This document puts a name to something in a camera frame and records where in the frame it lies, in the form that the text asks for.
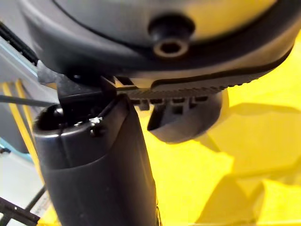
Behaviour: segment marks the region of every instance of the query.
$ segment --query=black cable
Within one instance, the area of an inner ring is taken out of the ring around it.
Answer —
[[[35,106],[35,107],[49,107],[51,105],[55,105],[56,103],[50,103],[45,101],[39,100],[31,100],[19,97],[8,97],[4,95],[0,95],[0,103],[13,103],[17,105],[28,105],[28,106]]]
[[[42,195],[45,193],[46,188],[43,186],[41,190],[34,196],[34,198],[30,201],[30,203],[25,207],[25,210],[30,211],[34,205],[38,202],[38,200],[42,197]]]

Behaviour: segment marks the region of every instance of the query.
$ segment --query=small screw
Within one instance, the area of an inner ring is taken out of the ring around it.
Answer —
[[[90,121],[90,126],[91,126],[91,130],[90,130],[90,135],[93,137],[97,137],[100,136],[101,134],[104,133],[104,128],[102,128],[100,122],[103,120],[102,117],[95,117],[92,119],[89,119]]]

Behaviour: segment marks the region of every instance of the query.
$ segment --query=metal rod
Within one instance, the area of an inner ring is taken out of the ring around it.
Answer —
[[[41,190],[36,194],[36,196],[34,196],[34,198],[26,206],[25,210],[30,211],[34,207],[34,205],[38,202],[38,200],[42,197],[45,191],[46,191],[45,186],[43,186]]]
[[[24,210],[1,197],[0,212],[5,216],[3,219],[4,223],[8,223],[8,219],[12,218],[27,226],[36,226],[40,219],[37,215],[30,213],[29,211]]]
[[[13,103],[17,105],[28,105],[28,106],[35,106],[35,107],[49,107],[51,105],[55,105],[55,103],[39,101],[39,100],[31,100],[19,97],[8,97],[4,95],[0,95],[0,102],[3,103]]]

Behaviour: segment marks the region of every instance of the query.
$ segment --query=yellow surface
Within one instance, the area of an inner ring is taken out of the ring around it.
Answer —
[[[9,85],[6,82],[2,84],[2,89],[3,89],[4,95],[10,96],[10,97],[12,96],[11,91],[9,89]],[[10,108],[12,114],[13,114],[13,117],[15,119],[15,122],[16,122],[17,126],[18,126],[18,129],[21,133],[21,136],[24,140],[24,143],[25,143],[25,145],[28,149],[28,152],[30,153],[30,155],[32,157],[32,160],[33,160],[33,162],[36,166],[38,174],[39,174],[40,178],[43,180],[43,177],[42,177],[42,174],[41,174],[41,171],[40,171],[40,167],[39,167],[39,160],[38,160],[37,152],[35,150],[35,147],[34,147],[32,139],[31,139],[31,136],[28,133],[27,128],[26,128],[26,126],[23,122],[23,119],[22,119],[21,115],[20,115],[18,107],[17,107],[16,104],[12,104],[12,103],[9,103],[8,105],[9,105],[9,108]]]
[[[16,86],[16,90],[18,92],[18,95],[20,98],[26,98],[26,95],[25,95],[25,92],[24,92],[24,89],[23,89],[23,85],[22,85],[22,81],[20,79],[17,80],[17,82],[15,83],[15,86]],[[28,127],[30,129],[30,132],[32,134],[32,114],[31,114],[31,111],[30,111],[30,107],[27,106],[27,105],[23,105],[23,111],[24,111],[24,114],[25,114],[25,117],[26,117],[26,120],[27,120],[27,123],[28,123]]]
[[[164,226],[301,225],[300,64],[301,35],[277,69],[224,92],[218,122],[182,144],[157,140],[139,112]],[[39,225],[57,225],[53,209]]]

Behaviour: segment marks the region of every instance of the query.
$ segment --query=black cylindrical handle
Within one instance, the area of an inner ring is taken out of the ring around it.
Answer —
[[[156,189],[138,116],[121,97],[100,117],[67,129],[34,126],[41,171],[62,226],[155,226]]]

